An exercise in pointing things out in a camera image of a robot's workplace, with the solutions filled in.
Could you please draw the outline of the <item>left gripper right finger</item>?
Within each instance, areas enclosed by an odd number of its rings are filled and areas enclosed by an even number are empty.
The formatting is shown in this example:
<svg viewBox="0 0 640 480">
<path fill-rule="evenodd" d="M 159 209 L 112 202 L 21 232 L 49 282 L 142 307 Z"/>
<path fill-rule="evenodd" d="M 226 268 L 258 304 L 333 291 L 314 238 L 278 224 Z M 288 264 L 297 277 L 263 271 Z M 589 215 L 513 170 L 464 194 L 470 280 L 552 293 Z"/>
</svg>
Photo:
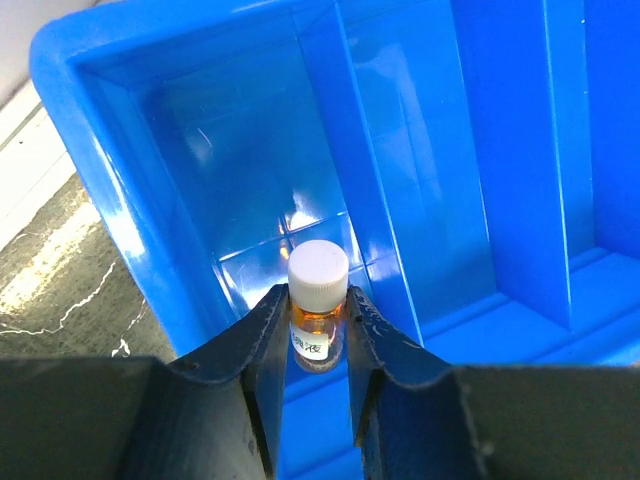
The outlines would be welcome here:
<svg viewBox="0 0 640 480">
<path fill-rule="evenodd" d="M 454 366 L 348 290 L 353 437 L 368 479 L 635 479 L 639 372 Z"/>
</svg>

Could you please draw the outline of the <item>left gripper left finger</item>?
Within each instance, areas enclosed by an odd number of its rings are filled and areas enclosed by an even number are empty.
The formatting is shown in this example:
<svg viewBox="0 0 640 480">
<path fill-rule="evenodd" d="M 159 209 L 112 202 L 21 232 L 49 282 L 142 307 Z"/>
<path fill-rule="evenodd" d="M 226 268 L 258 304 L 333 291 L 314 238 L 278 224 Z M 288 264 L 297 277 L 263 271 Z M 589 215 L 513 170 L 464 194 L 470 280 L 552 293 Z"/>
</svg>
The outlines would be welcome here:
<svg viewBox="0 0 640 480">
<path fill-rule="evenodd" d="M 5 479 L 270 479 L 278 463 L 288 288 L 164 363 L 1 363 Z"/>
</svg>

